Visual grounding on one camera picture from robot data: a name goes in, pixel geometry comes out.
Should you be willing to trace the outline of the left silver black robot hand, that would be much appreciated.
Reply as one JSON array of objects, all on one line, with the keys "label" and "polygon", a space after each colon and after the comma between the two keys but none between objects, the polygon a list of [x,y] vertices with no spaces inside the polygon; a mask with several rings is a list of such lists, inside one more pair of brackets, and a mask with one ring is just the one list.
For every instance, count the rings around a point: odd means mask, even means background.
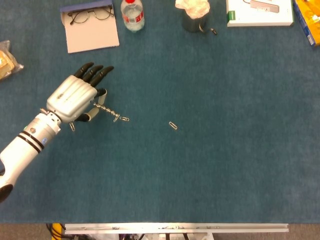
[{"label": "left silver black robot hand", "polygon": [[98,113],[94,106],[85,112],[95,100],[103,105],[107,98],[107,89],[97,85],[110,73],[112,65],[104,67],[87,62],[75,73],[68,76],[47,99],[46,108],[54,113],[63,123],[89,122]]}]

